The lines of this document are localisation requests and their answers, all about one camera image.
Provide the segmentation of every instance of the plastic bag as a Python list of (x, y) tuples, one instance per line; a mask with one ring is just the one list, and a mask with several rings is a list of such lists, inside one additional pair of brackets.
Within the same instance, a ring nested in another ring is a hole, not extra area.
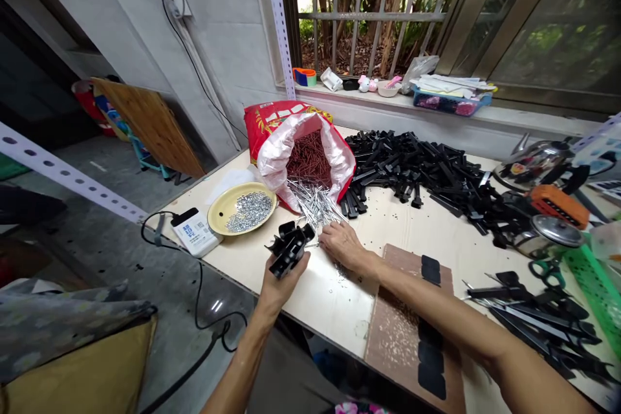
[(414, 58), (412, 63), (410, 63), (403, 80), (401, 81), (401, 93), (403, 95), (409, 94), (409, 92), (414, 88), (414, 85), (409, 81), (412, 79), (418, 79), (423, 74), (431, 73), (438, 65), (438, 61), (440, 61), (440, 57), (438, 57), (438, 55)]
[(338, 202), (356, 169), (356, 159), (343, 136), (332, 124), (332, 115), (299, 100), (262, 103), (245, 109), (244, 121), (250, 144), (250, 161), (265, 185), (294, 212), (301, 213), (287, 187), (287, 162), (295, 141), (320, 131), (323, 153), (331, 169), (329, 196)]

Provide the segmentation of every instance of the soil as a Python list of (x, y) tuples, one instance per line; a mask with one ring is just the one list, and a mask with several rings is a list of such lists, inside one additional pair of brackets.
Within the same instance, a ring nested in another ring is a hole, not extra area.
[[(390, 73), (390, 66), (393, 63), (393, 55), (395, 53), (396, 45), (393, 45), (393, 48), (390, 52), (390, 57), (388, 60), (388, 70), (386, 73), (381, 76), (380, 75), (380, 65), (382, 64), (382, 55), (384, 53), (384, 48), (381, 43), (377, 45), (377, 50), (375, 52), (375, 59), (373, 60), (373, 78), (379, 79), (388, 79), (388, 74)], [(314, 69), (314, 50), (313, 50), (313, 41), (308, 41), (306, 43), (302, 43), (302, 67), (308, 69)], [(369, 70), (369, 61), (371, 59), (371, 51), (373, 49), (373, 38), (367, 40), (366, 38), (359, 38), (356, 41), (356, 55), (354, 57), (354, 69), (353, 72), (349, 70), (349, 60), (351, 59), (351, 38), (342, 38), (338, 44), (336, 45), (336, 73), (346, 76), (360, 76), (365, 74), (368, 76)], [(332, 47), (329, 47), (327, 53), (324, 53), (323, 44), (318, 45), (318, 55), (319, 55), (319, 65), (317, 69), (317, 73), (321, 74), (327, 67), (332, 67)], [(401, 63), (397, 63), (395, 67), (395, 75), (403, 76), (405, 72), (408, 70), (407, 65), (403, 65)]]

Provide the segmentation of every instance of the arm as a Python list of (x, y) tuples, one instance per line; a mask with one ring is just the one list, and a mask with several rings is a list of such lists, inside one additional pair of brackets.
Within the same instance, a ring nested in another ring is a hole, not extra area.
[(512, 412), (593, 412), (568, 381), (531, 348), (455, 296), (385, 264), (362, 247), (347, 223), (326, 226), (319, 241), (332, 258), (378, 281), (485, 367)]
[(254, 310), (246, 332), (241, 337), (237, 351), (231, 359), (226, 372), (212, 395), (207, 400), (201, 414), (243, 414), (250, 398), (254, 379), (259, 371), (267, 337), (274, 322), (304, 270), (309, 264), (309, 252), (284, 278), (278, 280), (269, 271), (274, 260), (270, 257), (265, 265), (263, 286), (259, 302)]

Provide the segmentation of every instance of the window bars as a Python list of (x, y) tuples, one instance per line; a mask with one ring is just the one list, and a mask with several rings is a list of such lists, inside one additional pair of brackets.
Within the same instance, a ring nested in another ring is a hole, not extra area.
[(314, 52), (314, 67), (316, 71), (319, 70), (318, 59), (318, 21), (329, 20), (332, 21), (332, 69), (336, 72), (336, 36), (337, 36), (337, 23), (338, 21), (354, 21), (353, 35), (351, 41), (351, 57), (349, 60), (349, 72), (353, 73), (354, 59), (356, 52), (356, 40), (358, 39), (358, 29), (360, 21), (377, 21), (375, 28), (375, 36), (373, 38), (373, 48), (371, 50), (371, 57), (369, 59), (369, 66), (367, 74), (373, 75), (373, 65), (375, 62), (375, 54), (377, 52), (377, 45), (380, 37), (380, 31), (382, 29), (383, 21), (398, 21), (401, 22), (401, 28), (399, 37), (397, 40), (397, 46), (393, 56), (393, 61), (390, 67), (389, 79), (395, 74), (395, 67), (397, 66), (397, 59), (403, 43), (404, 33), (406, 29), (406, 23), (429, 23), (427, 33), (420, 48), (420, 56), (423, 56), (429, 47), (431, 34), (436, 23), (442, 23), (445, 20), (446, 13), (442, 12), (442, 4), (444, 0), (436, 0), (434, 11), (432, 12), (411, 12), (415, 0), (408, 0), (406, 4), (405, 12), (386, 12), (386, 0), (380, 0), (379, 12), (361, 12), (360, 3), (361, 0), (356, 0), (356, 7), (354, 12), (339, 12), (338, 0), (332, 0), (331, 12), (319, 12), (317, 9), (317, 0), (312, 0), (312, 13), (299, 13), (300, 19), (312, 20), (312, 35), (313, 35), (313, 52)]

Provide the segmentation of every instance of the table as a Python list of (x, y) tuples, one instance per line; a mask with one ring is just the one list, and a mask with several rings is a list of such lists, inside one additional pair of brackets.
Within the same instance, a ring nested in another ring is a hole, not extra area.
[[(343, 137), (357, 131), (337, 127)], [(481, 164), (481, 169), (491, 170), (497, 162), (488, 158), (468, 155), (468, 160)], [(196, 207), (207, 214), (205, 200), (211, 190), (220, 183), (230, 169), (246, 169), (250, 163), (248, 150), (240, 153), (226, 164), (220, 166), (208, 176), (199, 180), (192, 187), (167, 203), (161, 209), (182, 213)], [(503, 192), (506, 189), (494, 179), (492, 184)], [(481, 236), (464, 217), (457, 219), (436, 202), (429, 199), (426, 190), (421, 190), (424, 203), (420, 210), (412, 208), (409, 203), (402, 204), (388, 189), (367, 189), (366, 214), (351, 221), (363, 245), (380, 256), (387, 243), (414, 254), (437, 259), (440, 264), (451, 268), (455, 295), (466, 296), (466, 285), (473, 287), (493, 287), (494, 281), (485, 276), (485, 272), (494, 274), (515, 270), (520, 280), (532, 293), (543, 290), (542, 282), (528, 270), (529, 260), (514, 250), (502, 250), (492, 244), (492, 235)], [(226, 237), (224, 241), (203, 257), (203, 261), (254, 294), (261, 292), (263, 271), (269, 245), (278, 226), (297, 217), (288, 210), (279, 207), (271, 218), (257, 230), (241, 236)], [(155, 229), (157, 218), (147, 222)], [(174, 231), (167, 222), (162, 234), (180, 244)], [(283, 310), (300, 324), (324, 337), (345, 352), (362, 361), (366, 346), (366, 334), (373, 311), (374, 299), (378, 285), (370, 280), (359, 283), (357, 277), (350, 279), (339, 275), (333, 262), (323, 250), (311, 248), (308, 269), (302, 275), (295, 292)], [(587, 306), (586, 297), (574, 279), (571, 271), (561, 264), (567, 290)], [(487, 313), (486, 309), (472, 304), (477, 310)], [(594, 318), (589, 318), (599, 335), (601, 327)], [(616, 364), (618, 361), (607, 340), (589, 350), (606, 362)], [(464, 391), (466, 408), (469, 412), (509, 412), (495, 383), (490, 383), (485, 372), (471, 359), (463, 355)], [(610, 393), (601, 385), (582, 375), (572, 383), (587, 393), (597, 402), (606, 404)]]

